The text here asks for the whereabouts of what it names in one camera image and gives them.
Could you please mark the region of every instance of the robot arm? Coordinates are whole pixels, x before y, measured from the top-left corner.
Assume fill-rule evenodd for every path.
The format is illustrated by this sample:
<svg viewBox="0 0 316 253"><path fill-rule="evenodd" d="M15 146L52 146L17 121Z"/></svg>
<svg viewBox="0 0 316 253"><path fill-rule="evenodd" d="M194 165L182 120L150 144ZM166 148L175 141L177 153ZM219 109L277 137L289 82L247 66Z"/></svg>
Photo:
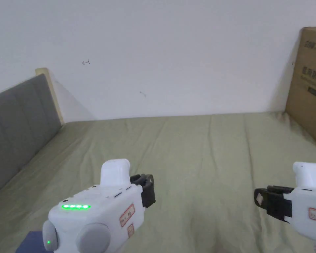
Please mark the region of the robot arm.
<svg viewBox="0 0 316 253"><path fill-rule="evenodd" d="M316 249L316 164L294 163L296 188L268 186L254 192L255 204L312 239Z"/></svg>
<svg viewBox="0 0 316 253"><path fill-rule="evenodd" d="M114 253L144 222L155 203L152 175L129 176L127 159L106 161L101 181L53 207L43 225L46 250Z"/></svg>

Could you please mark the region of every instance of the mattress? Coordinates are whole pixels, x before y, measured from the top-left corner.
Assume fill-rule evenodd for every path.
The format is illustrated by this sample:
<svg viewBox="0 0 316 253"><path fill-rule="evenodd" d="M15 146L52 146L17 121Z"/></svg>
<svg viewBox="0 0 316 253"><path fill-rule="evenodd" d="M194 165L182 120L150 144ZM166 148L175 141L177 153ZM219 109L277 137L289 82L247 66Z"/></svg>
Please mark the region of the mattress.
<svg viewBox="0 0 316 253"><path fill-rule="evenodd" d="M117 119L66 124L0 191L0 253L41 230L58 202L98 184L106 160L155 178L156 203L125 252L313 252L258 209L257 187L295 187L295 161L316 143L285 113Z"/></svg>

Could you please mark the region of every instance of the white wall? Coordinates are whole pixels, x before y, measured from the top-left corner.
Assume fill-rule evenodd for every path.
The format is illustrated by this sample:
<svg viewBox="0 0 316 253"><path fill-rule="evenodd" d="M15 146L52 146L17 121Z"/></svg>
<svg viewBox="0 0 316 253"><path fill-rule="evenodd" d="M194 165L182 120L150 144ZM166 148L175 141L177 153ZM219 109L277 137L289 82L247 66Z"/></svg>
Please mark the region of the white wall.
<svg viewBox="0 0 316 253"><path fill-rule="evenodd" d="M304 26L316 0L0 0L0 91L48 67L67 122L283 110Z"/></svg>

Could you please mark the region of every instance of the pen mark on wall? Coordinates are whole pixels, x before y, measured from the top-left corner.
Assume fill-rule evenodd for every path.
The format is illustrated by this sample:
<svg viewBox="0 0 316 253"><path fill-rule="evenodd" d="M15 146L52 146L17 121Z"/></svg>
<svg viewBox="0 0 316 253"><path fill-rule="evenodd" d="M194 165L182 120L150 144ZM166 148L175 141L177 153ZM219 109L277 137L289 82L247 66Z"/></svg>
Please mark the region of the pen mark on wall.
<svg viewBox="0 0 316 253"><path fill-rule="evenodd" d="M88 61L86 61L86 62L82 61L82 64L83 64L83 65L86 65L87 63L90 64L89 59L88 59Z"/></svg>
<svg viewBox="0 0 316 253"><path fill-rule="evenodd" d="M144 97L146 97L146 94L145 94L145 93L139 92L139 94L143 94L143 95L144 95Z"/></svg>

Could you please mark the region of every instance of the blue object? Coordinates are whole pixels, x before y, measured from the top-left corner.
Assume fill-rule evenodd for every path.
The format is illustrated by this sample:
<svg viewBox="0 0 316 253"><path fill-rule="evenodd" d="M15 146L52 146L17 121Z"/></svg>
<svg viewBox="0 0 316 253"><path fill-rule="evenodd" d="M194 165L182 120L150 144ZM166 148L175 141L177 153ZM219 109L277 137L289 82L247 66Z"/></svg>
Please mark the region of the blue object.
<svg viewBox="0 0 316 253"><path fill-rule="evenodd" d="M15 253L54 253L46 251L43 245L42 231L30 231Z"/></svg>

